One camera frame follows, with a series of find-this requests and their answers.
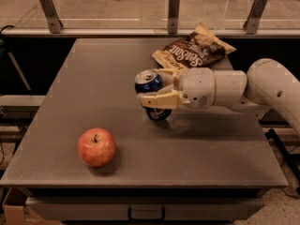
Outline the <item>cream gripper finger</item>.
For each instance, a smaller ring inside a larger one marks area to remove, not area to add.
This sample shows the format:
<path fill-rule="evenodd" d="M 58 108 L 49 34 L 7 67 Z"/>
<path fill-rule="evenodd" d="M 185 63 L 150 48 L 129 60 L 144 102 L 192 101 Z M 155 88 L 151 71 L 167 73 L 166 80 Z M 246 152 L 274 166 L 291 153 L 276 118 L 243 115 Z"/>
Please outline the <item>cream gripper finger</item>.
<path fill-rule="evenodd" d="M 176 109 L 191 103 L 183 92 L 174 89 L 164 94 L 139 93 L 137 99 L 144 107 L 154 109 Z"/>
<path fill-rule="evenodd" d="M 161 77 L 164 85 L 179 85 L 183 82 L 184 73 L 173 68 L 155 68 L 155 72 Z"/>

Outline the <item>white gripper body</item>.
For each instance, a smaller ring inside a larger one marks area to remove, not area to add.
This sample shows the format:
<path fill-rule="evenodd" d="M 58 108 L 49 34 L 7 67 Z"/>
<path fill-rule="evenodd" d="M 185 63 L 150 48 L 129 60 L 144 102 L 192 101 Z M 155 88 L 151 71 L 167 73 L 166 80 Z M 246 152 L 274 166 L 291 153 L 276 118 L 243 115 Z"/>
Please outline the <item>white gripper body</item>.
<path fill-rule="evenodd" d="M 210 68 L 190 68 L 176 75 L 174 89 L 178 93 L 177 106 L 192 110 L 208 109 L 215 99 L 215 77 Z"/>

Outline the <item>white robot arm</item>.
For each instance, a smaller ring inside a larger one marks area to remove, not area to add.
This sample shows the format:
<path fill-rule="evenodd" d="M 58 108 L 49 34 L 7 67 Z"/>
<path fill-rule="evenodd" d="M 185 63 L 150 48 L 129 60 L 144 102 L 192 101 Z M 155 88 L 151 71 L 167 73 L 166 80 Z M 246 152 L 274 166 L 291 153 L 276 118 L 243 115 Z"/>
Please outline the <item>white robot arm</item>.
<path fill-rule="evenodd" d="M 238 113 L 276 111 L 300 134 L 300 82 L 278 61 L 263 58 L 242 70 L 153 68 L 135 77 L 144 108 L 205 110 L 222 106 Z"/>

